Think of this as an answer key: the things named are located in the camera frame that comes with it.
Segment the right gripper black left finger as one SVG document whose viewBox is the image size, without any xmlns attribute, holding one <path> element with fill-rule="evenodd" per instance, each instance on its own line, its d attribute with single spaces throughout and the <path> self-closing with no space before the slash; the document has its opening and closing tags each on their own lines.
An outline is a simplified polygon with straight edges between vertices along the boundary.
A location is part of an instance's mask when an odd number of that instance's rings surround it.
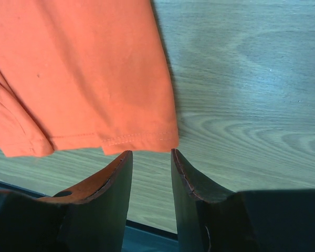
<svg viewBox="0 0 315 252">
<path fill-rule="evenodd" d="M 120 251 L 133 154 L 52 197 L 0 190 L 0 251 Z"/>
</svg>

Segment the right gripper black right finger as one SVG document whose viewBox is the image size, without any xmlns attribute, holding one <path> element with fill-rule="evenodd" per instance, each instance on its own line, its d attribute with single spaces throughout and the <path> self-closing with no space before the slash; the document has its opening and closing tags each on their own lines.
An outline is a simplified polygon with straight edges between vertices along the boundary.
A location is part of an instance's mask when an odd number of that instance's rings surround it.
<svg viewBox="0 0 315 252">
<path fill-rule="evenodd" d="M 177 149 L 171 177 L 180 251 L 315 251 L 315 189 L 233 192 Z"/>
</svg>

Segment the orange polo shirt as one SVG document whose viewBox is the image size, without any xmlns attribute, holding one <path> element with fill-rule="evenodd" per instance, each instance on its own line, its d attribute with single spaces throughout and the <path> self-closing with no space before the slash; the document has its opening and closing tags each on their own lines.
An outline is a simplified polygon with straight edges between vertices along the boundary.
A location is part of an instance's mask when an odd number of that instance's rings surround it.
<svg viewBox="0 0 315 252">
<path fill-rule="evenodd" d="M 179 144 L 150 1 L 0 1 L 0 149 L 7 157 Z"/>
</svg>

